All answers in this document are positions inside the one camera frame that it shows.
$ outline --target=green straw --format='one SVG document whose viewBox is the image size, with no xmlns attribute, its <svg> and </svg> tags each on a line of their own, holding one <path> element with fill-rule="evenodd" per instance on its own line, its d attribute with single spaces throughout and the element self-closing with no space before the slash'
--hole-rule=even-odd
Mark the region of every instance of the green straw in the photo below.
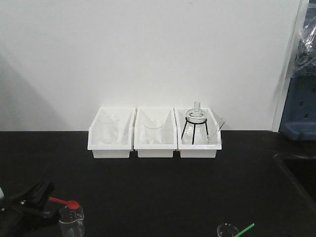
<svg viewBox="0 0 316 237">
<path fill-rule="evenodd" d="M 243 233 L 245 233 L 247 230 L 249 230 L 250 228 L 254 227 L 255 223 L 252 223 L 250 226 L 246 227 L 244 230 L 240 231 L 237 235 L 235 235 L 234 237 L 239 237 L 241 236 Z"/>
</svg>

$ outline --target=white wall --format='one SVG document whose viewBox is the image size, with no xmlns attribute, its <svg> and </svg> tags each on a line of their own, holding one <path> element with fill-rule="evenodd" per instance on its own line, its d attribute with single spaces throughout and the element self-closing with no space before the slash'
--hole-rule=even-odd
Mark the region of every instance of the white wall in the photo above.
<svg viewBox="0 0 316 237">
<path fill-rule="evenodd" d="M 100 105 L 272 127 L 299 0 L 2 0 L 0 130 L 87 130 Z"/>
</svg>

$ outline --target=glassware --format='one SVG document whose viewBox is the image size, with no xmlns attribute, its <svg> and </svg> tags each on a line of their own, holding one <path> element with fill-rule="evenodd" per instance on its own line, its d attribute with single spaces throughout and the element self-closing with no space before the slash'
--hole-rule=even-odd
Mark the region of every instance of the glassware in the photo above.
<svg viewBox="0 0 316 237">
<path fill-rule="evenodd" d="M 83 208 L 70 209 L 67 206 L 59 210 L 59 225 L 63 237 L 83 237 L 84 235 L 84 215 Z"/>
<path fill-rule="evenodd" d="M 206 122 L 206 111 L 201 109 L 200 102 L 194 102 L 194 107 L 186 112 L 186 118 L 189 122 L 201 123 Z"/>
<path fill-rule="evenodd" d="M 194 107 L 186 112 L 186 123 L 182 131 L 182 144 L 208 144 L 206 111 L 200 107 L 200 102 L 194 102 Z"/>
<path fill-rule="evenodd" d="M 162 121 L 158 119 L 149 119 L 144 122 L 145 137 L 147 144 L 162 144 L 161 128 L 163 127 Z"/>
<path fill-rule="evenodd" d="M 213 133 L 211 133 L 209 135 L 209 142 L 212 143 L 213 142 L 217 142 L 217 140 L 213 140 L 213 138 L 216 138 L 215 135 L 217 135 L 217 133 L 222 129 L 222 127 L 224 126 L 226 120 L 224 118 L 220 118 L 218 123 L 218 127 L 216 127 L 215 131 L 213 131 Z"/>
<path fill-rule="evenodd" d="M 217 237 L 234 237 L 239 233 L 236 226 L 223 223 L 217 227 Z"/>
<path fill-rule="evenodd" d="M 101 115 L 99 122 L 101 124 L 101 141 L 106 144 L 115 143 L 119 138 L 118 129 L 119 119 L 115 115 Z"/>
<path fill-rule="evenodd" d="M 3 194 L 3 191 L 2 189 L 0 188 L 0 201 L 4 198 L 4 194 Z"/>
</svg>

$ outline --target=red spoon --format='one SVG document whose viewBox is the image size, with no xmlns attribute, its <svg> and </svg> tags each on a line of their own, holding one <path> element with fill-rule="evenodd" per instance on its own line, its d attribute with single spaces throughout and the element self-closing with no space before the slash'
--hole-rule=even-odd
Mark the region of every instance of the red spoon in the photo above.
<svg viewBox="0 0 316 237">
<path fill-rule="evenodd" d="M 75 210 L 75 209 L 79 208 L 79 203 L 76 202 L 76 201 L 73 201 L 73 200 L 65 201 L 65 200 L 61 200 L 61 199 L 55 198 L 55 197 L 49 197 L 48 200 L 65 204 L 68 208 L 70 208 L 72 210 Z"/>
</svg>

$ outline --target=glass beaker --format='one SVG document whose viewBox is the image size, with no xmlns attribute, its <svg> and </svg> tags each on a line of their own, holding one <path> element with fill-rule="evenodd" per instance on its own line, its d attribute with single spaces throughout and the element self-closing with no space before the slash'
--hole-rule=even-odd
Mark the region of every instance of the glass beaker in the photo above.
<svg viewBox="0 0 316 237">
<path fill-rule="evenodd" d="M 217 237 L 234 237 L 239 233 L 236 226 L 223 223 L 217 227 Z"/>
<path fill-rule="evenodd" d="M 101 115 L 99 122 L 101 124 L 101 141 L 106 144 L 115 143 L 119 138 L 119 119 L 115 115 Z"/>
<path fill-rule="evenodd" d="M 162 144 L 161 128 L 163 127 L 162 121 L 159 119 L 149 119 L 144 122 L 145 137 L 147 144 Z"/>
<path fill-rule="evenodd" d="M 63 237 L 83 237 L 84 235 L 84 215 L 83 208 L 70 209 L 67 206 L 59 210 L 59 225 Z"/>
</svg>

